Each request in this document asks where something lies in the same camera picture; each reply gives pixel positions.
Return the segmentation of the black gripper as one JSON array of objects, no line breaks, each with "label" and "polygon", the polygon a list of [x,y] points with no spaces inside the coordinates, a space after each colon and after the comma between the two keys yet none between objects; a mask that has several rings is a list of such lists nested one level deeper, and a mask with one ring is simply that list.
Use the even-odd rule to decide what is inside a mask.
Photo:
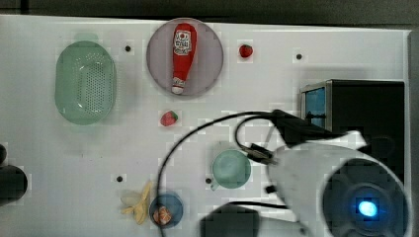
[{"label": "black gripper", "polygon": [[273,110],[270,121],[280,132],[286,146],[293,147],[308,140],[332,139],[343,136],[281,110]]}]

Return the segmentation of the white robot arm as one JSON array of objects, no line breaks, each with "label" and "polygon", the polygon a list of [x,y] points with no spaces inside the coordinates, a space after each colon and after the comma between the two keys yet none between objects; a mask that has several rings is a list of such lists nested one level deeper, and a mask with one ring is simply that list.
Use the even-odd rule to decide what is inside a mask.
[{"label": "white robot arm", "polygon": [[333,133],[281,110],[246,112],[266,119],[284,146],[243,146],[263,164],[274,194],[294,220],[263,217],[254,201],[232,201],[200,222],[200,237],[409,237],[411,203],[398,177]]}]

